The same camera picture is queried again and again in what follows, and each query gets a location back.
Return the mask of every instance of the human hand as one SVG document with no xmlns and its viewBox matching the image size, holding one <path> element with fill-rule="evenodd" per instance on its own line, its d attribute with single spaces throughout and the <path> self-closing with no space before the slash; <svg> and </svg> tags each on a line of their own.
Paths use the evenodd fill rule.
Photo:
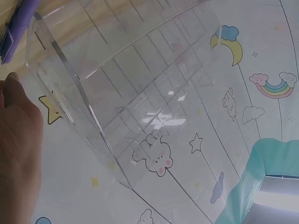
<svg viewBox="0 0 299 224">
<path fill-rule="evenodd" d="M 29 224 L 41 187 L 43 117 L 17 74 L 0 81 L 0 223 Z"/>
</svg>

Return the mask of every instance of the blue cloud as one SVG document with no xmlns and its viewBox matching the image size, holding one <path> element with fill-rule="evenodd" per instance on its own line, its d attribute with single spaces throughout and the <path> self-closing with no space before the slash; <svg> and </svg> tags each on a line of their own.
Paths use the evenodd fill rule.
<svg viewBox="0 0 299 224">
<path fill-rule="evenodd" d="M 213 195 L 211 197 L 210 202 L 214 204 L 218 198 L 221 197 L 222 191 L 223 191 L 223 179 L 224 179 L 224 173 L 220 173 L 220 177 L 218 182 L 215 184 L 214 189 L 213 189 Z"/>
<path fill-rule="evenodd" d="M 236 27 L 222 26 L 221 38 L 225 41 L 236 41 L 239 35 L 239 30 Z M 216 32 L 216 36 L 219 38 L 219 30 Z"/>
<path fill-rule="evenodd" d="M 51 221 L 46 217 L 41 217 L 36 221 L 36 224 L 51 224 Z"/>
</svg>

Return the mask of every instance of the finger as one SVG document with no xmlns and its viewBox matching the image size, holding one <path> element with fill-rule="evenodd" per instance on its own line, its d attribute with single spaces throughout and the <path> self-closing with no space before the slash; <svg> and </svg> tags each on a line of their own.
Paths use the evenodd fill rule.
<svg viewBox="0 0 299 224">
<path fill-rule="evenodd" d="M 5 107 L 10 105 L 22 105 L 29 100 L 16 73 L 10 73 L 4 83 L 3 95 Z"/>
</svg>

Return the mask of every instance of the transparent plastic container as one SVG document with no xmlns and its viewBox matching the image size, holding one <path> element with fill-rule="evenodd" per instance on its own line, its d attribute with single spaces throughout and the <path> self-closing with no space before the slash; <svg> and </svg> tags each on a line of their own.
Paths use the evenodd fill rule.
<svg viewBox="0 0 299 224">
<path fill-rule="evenodd" d="M 212 85 L 221 25 L 196 0 L 74 1 L 35 13 L 26 65 L 116 180 L 132 189 L 188 122 L 188 81 Z"/>
</svg>

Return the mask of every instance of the yellow crescent moon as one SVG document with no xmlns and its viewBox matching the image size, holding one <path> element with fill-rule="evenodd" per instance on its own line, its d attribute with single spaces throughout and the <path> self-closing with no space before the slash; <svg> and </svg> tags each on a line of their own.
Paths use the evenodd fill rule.
<svg viewBox="0 0 299 224">
<path fill-rule="evenodd" d="M 212 36 L 211 42 L 210 42 L 211 48 L 213 49 L 218 44 L 218 42 L 219 42 L 219 39 L 216 36 L 216 34 L 214 34 Z M 238 64 L 242 60 L 243 50 L 242 50 L 240 43 L 237 40 L 235 40 L 235 41 L 227 40 L 226 41 L 226 40 L 220 39 L 220 44 L 227 46 L 232 51 L 233 58 L 234 58 L 232 67 L 235 66 L 236 64 Z"/>
</svg>

